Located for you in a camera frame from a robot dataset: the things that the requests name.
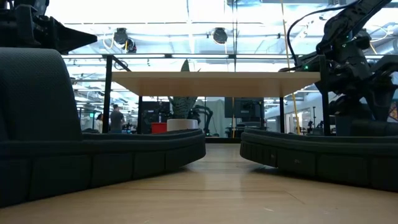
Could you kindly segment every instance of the table top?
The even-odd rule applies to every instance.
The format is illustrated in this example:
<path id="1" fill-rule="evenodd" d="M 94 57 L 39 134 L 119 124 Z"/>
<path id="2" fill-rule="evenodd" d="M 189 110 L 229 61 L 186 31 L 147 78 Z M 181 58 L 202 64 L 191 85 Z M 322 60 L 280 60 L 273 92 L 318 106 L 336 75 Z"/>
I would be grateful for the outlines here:
<path id="1" fill-rule="evenodd" d="M 0 223 L 397 223 L 397 193 L 286 175 L 243 159 L 239 147 L 208 144 L 176 172 L 2 208 Z"/>
<path id="2" fill-rule="evenodd" d="M 283 97 L 320 80 L 318 72 L 113 72 L 139 96 Z"/>

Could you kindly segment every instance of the floor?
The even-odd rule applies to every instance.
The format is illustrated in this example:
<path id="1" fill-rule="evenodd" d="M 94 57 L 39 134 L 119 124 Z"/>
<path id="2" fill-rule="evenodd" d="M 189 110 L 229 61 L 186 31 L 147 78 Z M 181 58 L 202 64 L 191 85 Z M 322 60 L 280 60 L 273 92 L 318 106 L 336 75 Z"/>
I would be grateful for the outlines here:
<path id="1" fill-rule="evenodd" d="M 173 174 L 0 210 L 0 223 L 398 223 L 398 194 L 287 177 L 239 145 L 207 145 Z"/>

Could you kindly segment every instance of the white container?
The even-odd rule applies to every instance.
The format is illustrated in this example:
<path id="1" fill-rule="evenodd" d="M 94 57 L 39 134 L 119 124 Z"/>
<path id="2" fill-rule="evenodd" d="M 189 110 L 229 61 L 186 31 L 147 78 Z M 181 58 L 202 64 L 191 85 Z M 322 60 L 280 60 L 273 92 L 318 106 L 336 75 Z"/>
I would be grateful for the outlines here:
<path id="1" fill-rule="evenodd" d="M 167 131 L 198 129 L 198 120 L 195 119 L 168 119 Z"/>

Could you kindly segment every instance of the person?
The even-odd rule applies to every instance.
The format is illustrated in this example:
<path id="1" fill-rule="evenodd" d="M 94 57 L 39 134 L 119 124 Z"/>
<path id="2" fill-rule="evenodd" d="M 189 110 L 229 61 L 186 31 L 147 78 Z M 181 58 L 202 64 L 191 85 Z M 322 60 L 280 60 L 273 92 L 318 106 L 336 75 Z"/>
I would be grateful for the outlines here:
<path id="1" fill-rule="evenodd" d="M 109 117 L 111 118 L 111 133 L 122 133 L 124 116 L 120 112 L 120 107 L 118 105 L 113 105 L 113 111 Z"/>
<path id="2" fill-rule="evenodd" d="M 95 119 L 95 122 L 94 122 L 94 129 L 99 131 L 99 133 L 102 133 L 102 125 L 103 125 L 102 120 L 103 120 L 103 114 L 100 113 L 97 116 L 97 119 Z"/>

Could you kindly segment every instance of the red container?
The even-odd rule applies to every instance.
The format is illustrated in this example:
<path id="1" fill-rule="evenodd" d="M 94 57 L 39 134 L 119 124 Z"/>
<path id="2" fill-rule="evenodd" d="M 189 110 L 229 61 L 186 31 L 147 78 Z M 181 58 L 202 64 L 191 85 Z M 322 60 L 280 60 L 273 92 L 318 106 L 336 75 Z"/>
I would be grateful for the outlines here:
<path id="1" fill-rule="evenodd" d="M 152 123 L 152 134 L 167 132 L 167 123 Z"/>

